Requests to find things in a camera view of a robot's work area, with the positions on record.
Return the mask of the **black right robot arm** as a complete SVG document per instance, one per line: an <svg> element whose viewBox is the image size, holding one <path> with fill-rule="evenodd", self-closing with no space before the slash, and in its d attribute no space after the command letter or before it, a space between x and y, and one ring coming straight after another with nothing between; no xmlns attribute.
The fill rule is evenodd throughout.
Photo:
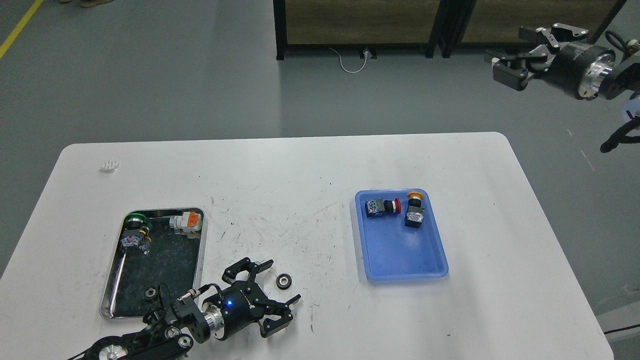
<svg viewBox="0 0 640 360"><path fill-rule="evenodd" d="M639 143L639 137L632 135L639 129L639 41L626 41L606 30L605 38L614 46L607 48L590 43L588 35L587 29L566 23L521 26L519 38L533 43L533 49L513 54L489 49L484 61L491 64L496 82L515 91L523 91L532 80L541 80L581 101L613 100L630 91L622 109L622 126L599 148L606 154L619 145Z"/></svg>

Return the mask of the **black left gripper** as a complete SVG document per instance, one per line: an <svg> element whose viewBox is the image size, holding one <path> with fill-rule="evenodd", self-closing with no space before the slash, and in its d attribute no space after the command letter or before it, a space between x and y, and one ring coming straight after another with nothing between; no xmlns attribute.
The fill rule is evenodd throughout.
<svg viewBox="0 0 640 360"><path fill-rule="evenodd" d="M275 301L256 282L256 276L273 264L273 259L256 263L245 257L224 270L222 281L229 287L202 302L202 312L215 339L224 341L253 323L259 325L263 338L290 325L294 319L291 307L302 298L301 294L286 302ZM242 272L247 272L246 280L237 279Z"/></svg>

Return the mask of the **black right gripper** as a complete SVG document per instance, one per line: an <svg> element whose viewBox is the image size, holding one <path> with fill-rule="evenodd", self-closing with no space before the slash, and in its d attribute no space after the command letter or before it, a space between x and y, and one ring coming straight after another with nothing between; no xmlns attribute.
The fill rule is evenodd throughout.
<svg viewBox="0 0 640 360"><path fill-rule="evenodd" d="M589 30L553 23L551 27L521 26L519 39L526 43L546 45L558 51L549 61L549 51L517 52L516 54L486 51L484 61L492 68L492 78L515 91L523 91L532 80L542 79L547 85L576 100L594 100L606 75L613 71L614 50L583 43Z"/></svg>

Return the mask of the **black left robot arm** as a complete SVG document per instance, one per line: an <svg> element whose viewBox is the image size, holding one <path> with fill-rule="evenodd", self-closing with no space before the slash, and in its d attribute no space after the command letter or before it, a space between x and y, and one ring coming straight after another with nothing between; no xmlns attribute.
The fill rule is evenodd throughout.
<svg viewBox="0 0 640 360"><path fill-rule="evenodd" d="M291 308L301 299L296 294L277 301L260 287L257 276L273 264L249 257L238 260L222 274L226 288L209 283L172 296L160 285L149 287L144 298L153 308L142 317L142 330L100 338L74 359L183 360L195 344L226 341L252 324L258 325L262 338L272 337L290 325Z"/></svg>

